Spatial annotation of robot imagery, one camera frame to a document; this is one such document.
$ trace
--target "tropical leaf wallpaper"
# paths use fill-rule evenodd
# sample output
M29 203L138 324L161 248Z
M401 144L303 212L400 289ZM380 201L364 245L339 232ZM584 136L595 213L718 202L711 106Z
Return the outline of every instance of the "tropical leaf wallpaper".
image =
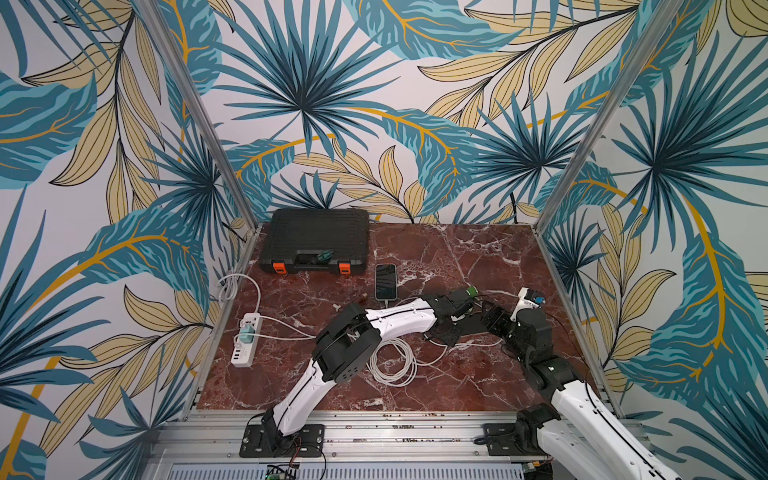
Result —
M229 0L212 7L218 75L190 71L259 220L289 205L532 222L659 3ZM682 58L704 3L645 85Z
M683 478L757 480L768 478L768 2L701 3L695 35L677 41L676 61L651 56L546 237L610 387L657 453ZM681 12L657 51L684 23Z
M214 11L163 12L205 93ZM129 1L0 15L0 478L136 478L249 232Z

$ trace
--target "red marble tabletop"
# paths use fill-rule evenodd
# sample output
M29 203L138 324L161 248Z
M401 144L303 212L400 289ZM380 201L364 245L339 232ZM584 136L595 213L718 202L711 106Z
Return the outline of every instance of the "red marble tabletop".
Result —
M253 258L259 256L257 245ZM546 309L561 319L552 322L555 352L570 359L582 373L576 339L565 315L541 251L527 225L371 225L368 269L362 276L337 276L303 272L296 275L264 273L255 262L248 272L261 286L261 313L283 319L308 333L318 333L336 314L336 309L369 298L366 308L383 308L373 299L374 266L397 265L398 294L405 299L422 293L442 294L474 285L488 299L509 309L522 286L533 287L547 298ZM243 315L252 312L256 289L242 283L226 331L206 381L199 409L265 409L281 401L306 369L314 341L284 342L259 338L250 368L230 364L233 337ZM285 326L266 320L262 334L298 336ZM443 348L425 342L421 334L405 338L416 358L431 362ZM462 342L489 344L498 340L489 334L462 337ZM379 352L379 368L395 372L402 359L394 347ZM404 387L377 383L365 370L343 383L317 406L320 410L431 410L517 411L542 402L524 381L517 361L501 346L455 350L432 366L419 367L418 377Z

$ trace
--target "white power strip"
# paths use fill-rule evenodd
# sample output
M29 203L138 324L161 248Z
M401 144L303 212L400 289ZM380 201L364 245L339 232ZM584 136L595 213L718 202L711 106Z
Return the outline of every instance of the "white power strip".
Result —
M239 368L247 368L253 365L253 355L256 353L256 344L259 340L258 335L261 333L261 324L263 318L258 313L246 313L245 317L240 321L240 333L243 332L243 328L246 325L253 327L253 334L246 334L242 337L240 333L237 334L235 340L235 350L232 352L232 365Z

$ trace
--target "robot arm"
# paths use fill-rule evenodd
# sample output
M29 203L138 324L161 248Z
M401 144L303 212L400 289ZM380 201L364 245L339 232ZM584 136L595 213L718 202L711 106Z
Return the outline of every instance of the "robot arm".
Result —
M320 400L337 383L350 380L365 368L373 350L384 340L407 333L424 333L438 318L451 321L472 308L477 290L470 287L448 296L424 296L384 310L364 310L350 303L316 337L312 359L288 396L264 414L266 438L273 452L289 448L292 435ZM357 333L350 339L350 333Z
M483 303L480 312L457 321L472 308L476 295L471 287L384 310L365 310L357 303L345 307L316 337L312 359L299 382L264 414L262 425L273 455L290 449L320 400L337 383L365 368L383 340L419 332L453 346L470 323L502 338L505 351L520 362L528 383L551 402L551 406L541 404L518 413L509 435L520 453L552 455L580 480L680 480L606 409L571 364L553 353L551 327L539 308L543 297L523 288L513 312ZM350 338L350 333L357 338ZM561 416L576 426L592 448L578 440Z

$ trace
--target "smartphone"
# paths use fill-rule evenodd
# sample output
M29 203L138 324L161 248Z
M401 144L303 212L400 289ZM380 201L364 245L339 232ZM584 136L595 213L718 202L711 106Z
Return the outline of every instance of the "smartphone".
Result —
M394 263L379 263L376 265L376 299L397 299L397 270Z

